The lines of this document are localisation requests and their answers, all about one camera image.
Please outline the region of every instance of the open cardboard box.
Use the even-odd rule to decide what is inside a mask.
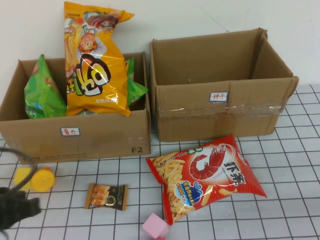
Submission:
[[[159,139],[271,134],[299,78],[267,38],[259,28],[153,40],[151,94]]]
[[[134,81],[148,87],[145,53],[124,54],[126,60],[132,57],[135,58]],[[31,155],[36,163],[150,153],[150,105],[147,94],[130,107],[130,116],[106,113],[28,119],[24,88],[36,61],[18,62],[0,108],[0,132],[10,148]],[[60,93],[65,93],[65,59],[47,59],[46,62]],[[65,129],[75,130],[75,135],[65,135]],[[21,163],[26,163],[24,159],[19,159]]]

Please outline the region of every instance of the yellow lid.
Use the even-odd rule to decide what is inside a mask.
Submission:
[[[37,192],[46,192],[55,184],[55,175],[48,169],[38,170],[31,179],[31,186]]]
[[[31,172],[32,168],[31,167],[20,167],[16,170],[14,178],[13,178],[13,183],[15,185],[18,185],[19,183],[21,183],[25,177]],[[28,181],[22,188],[21,190],[24,191],[28,191],[30,190],[31,187],[31,183],[30,181]]]

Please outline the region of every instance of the packing tape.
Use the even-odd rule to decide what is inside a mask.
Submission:
[[[247,105],[240,104],[236,106],[226,106],[225,103],[218,103],[214,106],[190,106],[188,108],[178,109],[161,109],[158,108],[158,113],[161,118],[175,117],[194,117],[194,116],[212,116],[215,114],[230,114],[237,117],[257,118],[279,115],[285,108],[285,104],[270,104],[270,105]]]

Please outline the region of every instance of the white grid mat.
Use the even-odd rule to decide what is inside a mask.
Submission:
[[[234,194],[173,224],[166,240],[319,240],[320,85],[302,85],[268,136],[240,137],[237,144],[267,198]],[[154,130],[151,155],[197,147],[206,141],[164,143]],[[163,217],[162,187],[144,157],[39,164],[51,167],[56,183],[39,197],[42,213],[15,224],[11,240],[149,240],[141,229],[151,213]],[[0,157],[0,186],[13,186],[20,164]],[[89,183],[128,184],[126,211],[83,209]]]

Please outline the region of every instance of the pink cube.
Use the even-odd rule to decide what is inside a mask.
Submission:
[[[154,239],[160,238],[160,240],[162,240],[161,238],[164,239],[169,232],[168,224],[154,213],[145,221],[142,229],[149,237]]]

